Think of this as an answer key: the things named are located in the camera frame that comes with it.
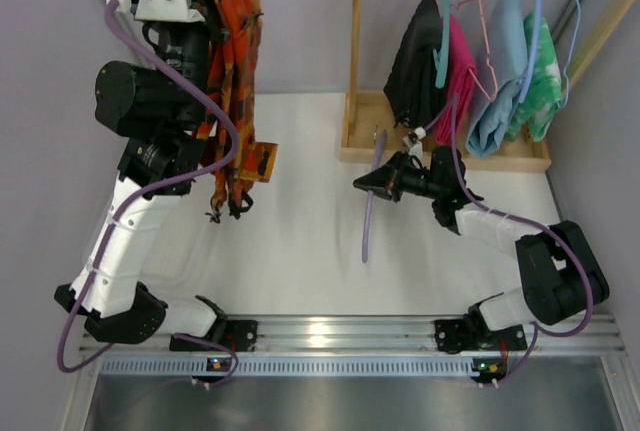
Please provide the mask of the orange camouflage trousers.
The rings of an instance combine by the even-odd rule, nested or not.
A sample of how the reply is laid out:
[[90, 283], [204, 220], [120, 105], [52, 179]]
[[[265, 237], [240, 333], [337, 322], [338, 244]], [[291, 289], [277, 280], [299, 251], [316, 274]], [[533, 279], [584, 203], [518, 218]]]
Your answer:
[[256, 182], [270, 181], [278, 145], [255, 137], [255, 72], [262, 35], [260, 0], [197, 0], [197, 9], [222, 40], [210, 46], [206, 94], [224, 111], [239, 134], [233, 160], [213, 172], [215, 188], [209, 219], [218, 223], [222, 209], [238, 219], [253, 206]]

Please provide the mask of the lilac plastic hanger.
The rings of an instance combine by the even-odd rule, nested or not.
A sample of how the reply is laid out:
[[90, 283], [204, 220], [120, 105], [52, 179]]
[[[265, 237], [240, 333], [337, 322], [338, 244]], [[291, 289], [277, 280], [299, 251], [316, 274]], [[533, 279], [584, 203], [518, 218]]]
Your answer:
[[[380, 167], [382, 161], [383, 151], [386, 145], [388, 133], [386, 130], [379, 131], [375, 129], [374, 131], [374, 159], [372, 162], [371, 170], [375, 171]], [[374, 195], [372, 192], [368, 192], [365, 215], [364, 215], [364, 223], [363, 223], [363, 232], [362, 232], [362, 243], [361, 243], [361, 261], [363, 264], [367, 264], [369, 260], [369, 237], [370, 237], [370, 227], [371, 227], [371, 219], [373, 215], [373, 200]]]

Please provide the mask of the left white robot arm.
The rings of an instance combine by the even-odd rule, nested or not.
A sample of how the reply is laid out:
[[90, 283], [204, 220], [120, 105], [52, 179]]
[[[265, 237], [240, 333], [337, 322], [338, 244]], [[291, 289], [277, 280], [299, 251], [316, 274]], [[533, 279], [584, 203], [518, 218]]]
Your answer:
[[106, 0], [106, 14], [142, 25], [135, 44], [147, 66], [106, 63], [95, 81], [95, 116], [124, 137], [112, 200], [87, 262], [55, 301], [106, 344], [139, 344], [168, 335], [175, 350], [225, 335], [227, 315], [198, 296], [170, 303], [142, 281], [142, 269], [165, 220], [205, 170], [230, 162], [233, 149], [204, 162], [200, 127], [224, 119], [207, 87], [214, 54], [227, 38], [212, 0]]

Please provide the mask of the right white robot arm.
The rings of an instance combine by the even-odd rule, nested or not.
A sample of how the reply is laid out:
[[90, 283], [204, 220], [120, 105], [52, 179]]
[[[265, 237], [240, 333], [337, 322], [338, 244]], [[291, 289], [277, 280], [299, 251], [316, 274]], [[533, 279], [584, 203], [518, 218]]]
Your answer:
[[465, 179], [460, 152], [437, 147], [429, 165], [409, 152], [354, 180], [356, 189], [397, 202], [405, 194], [427, 198], [435, 220], [455, 235], [472, 238], [513, 259], [516, 288], [472, 305], [473, 329], [495, 333], [523, 324], [550, 327], [594, 308], [610, 296], [610, 286], [581, 227], [570, 220], [544, 225], [484, 204]]

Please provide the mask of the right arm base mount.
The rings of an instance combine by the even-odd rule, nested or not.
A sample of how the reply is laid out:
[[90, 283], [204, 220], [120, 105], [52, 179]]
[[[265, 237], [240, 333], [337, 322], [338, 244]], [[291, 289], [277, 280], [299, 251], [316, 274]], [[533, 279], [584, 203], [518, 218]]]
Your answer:
[[472, 318], [439, 319], [434, 321], [434, 339], [439, 351], [459, 354], [463, 351], [495, 351], [498, 345], [486, 327]]

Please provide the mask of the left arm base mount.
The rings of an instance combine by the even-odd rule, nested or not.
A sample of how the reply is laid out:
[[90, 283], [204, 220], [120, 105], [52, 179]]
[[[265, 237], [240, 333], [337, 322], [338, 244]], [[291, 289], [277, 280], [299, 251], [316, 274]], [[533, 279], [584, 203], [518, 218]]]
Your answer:
[[[256, 320], [229, 319], [215, 324], [213, 330], [203, 340], [215, 342], [234, 352], [246, 352], [254, 349], [258, 336]], [[214, 348], [172, 337], [169, 349], [173, 352], [214, 351]]]

